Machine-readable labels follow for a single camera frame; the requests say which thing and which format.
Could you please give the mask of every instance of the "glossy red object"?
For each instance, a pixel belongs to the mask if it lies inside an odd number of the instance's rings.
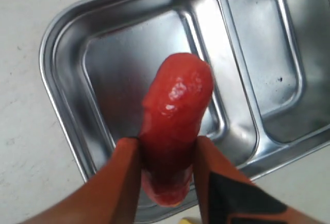
[[[178,205],[189,191],[194,141],[212,92],[210,66],[181,53],[164,61],[143,100],[142,187],[161,206]]]

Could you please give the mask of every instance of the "white countertop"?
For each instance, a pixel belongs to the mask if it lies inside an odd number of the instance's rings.
[[[78,0],[0,0],[0,222],[21,221],[83,180],[39,73],[42,35]],[[330,223],[330,146],[257,181],[278,199]],[[197,207],[160,223],[199,216]]]

